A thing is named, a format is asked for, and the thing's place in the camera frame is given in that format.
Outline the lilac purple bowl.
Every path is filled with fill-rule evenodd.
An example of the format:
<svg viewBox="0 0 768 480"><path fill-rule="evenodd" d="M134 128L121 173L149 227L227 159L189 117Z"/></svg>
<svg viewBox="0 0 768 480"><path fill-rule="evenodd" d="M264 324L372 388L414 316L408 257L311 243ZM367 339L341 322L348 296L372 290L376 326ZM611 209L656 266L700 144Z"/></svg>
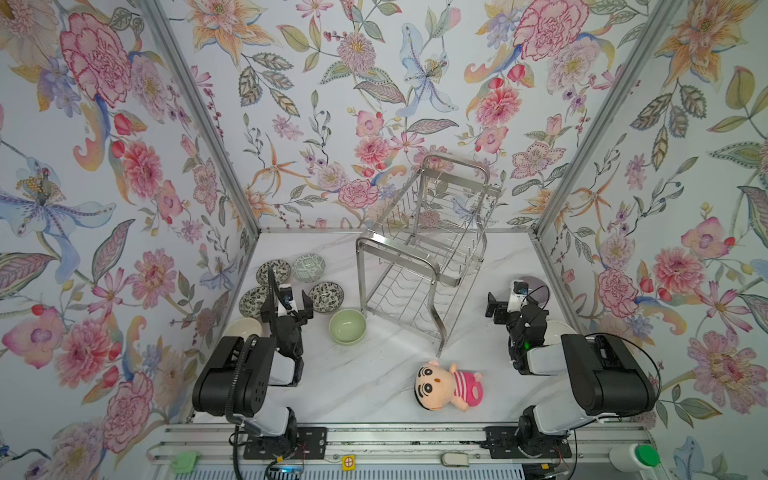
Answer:
<svg viewBox="0 0 768 480"><path fill-rule="evenodd" d="M542 303L549 298L548 284L544 280L536 276L526 275L520 277L519 281L527 284L529 294L537 302Z"/></svg>

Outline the light green bowl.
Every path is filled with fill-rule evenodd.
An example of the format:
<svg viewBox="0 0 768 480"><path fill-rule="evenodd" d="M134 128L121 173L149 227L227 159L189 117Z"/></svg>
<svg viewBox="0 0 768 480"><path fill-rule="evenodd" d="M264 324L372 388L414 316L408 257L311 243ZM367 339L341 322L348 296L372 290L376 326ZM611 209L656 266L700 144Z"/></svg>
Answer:
<svg viewBox="0 0 768 480"><path fill-rule="evenodd" d="M366 334L366 318L356 309L339 310L329 320L328 329L335 343L344 346L354 345Z"/></svg>

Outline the steel two-tier dish rack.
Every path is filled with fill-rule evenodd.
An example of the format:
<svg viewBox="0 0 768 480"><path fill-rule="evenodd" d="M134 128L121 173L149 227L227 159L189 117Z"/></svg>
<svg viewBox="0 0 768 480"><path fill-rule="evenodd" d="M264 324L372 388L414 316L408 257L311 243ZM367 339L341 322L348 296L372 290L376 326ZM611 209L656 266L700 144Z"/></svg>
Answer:
<svg viewBox="0 0 768 480"><path fill-rule="evenodd" d="M433 153L356 240L360 310L449 343L501 197L488 167Z"/></svg>

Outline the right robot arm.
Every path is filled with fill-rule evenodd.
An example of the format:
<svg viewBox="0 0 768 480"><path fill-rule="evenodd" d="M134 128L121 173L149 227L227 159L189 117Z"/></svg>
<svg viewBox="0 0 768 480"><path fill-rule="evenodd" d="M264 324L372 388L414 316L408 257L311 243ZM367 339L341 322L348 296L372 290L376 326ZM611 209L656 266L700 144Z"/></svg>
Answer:
<svg viewBox="0 0 768 480"><path fill-rule="evenodd" d="M508 354L523 376L562 377L568 386L523 410L515 427L487 427L482 446L493 459L568 458L569 437L601 418L653 409L658 394L623 338L565 333L547 344L548 310L531 295L487 296L485 316L508 332Z"/></svg>

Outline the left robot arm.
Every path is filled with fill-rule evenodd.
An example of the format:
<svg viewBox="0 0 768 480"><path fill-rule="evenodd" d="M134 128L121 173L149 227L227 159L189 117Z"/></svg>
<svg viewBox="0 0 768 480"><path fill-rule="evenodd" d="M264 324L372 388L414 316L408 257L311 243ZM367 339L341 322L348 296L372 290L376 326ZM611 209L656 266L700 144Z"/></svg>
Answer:
<svg viewBox="0 0 768 480"><path fill-rule="evenodd" d="M233 459L283 460L297 452L299 430L294 411L268 397L270 387L295 387L304 368L302 327L313 318L313 302L301 294L298 308L292 287L268 270L261 318L269 334L224 336L198 376L193 409L222 417L234 427Z"/></svg>

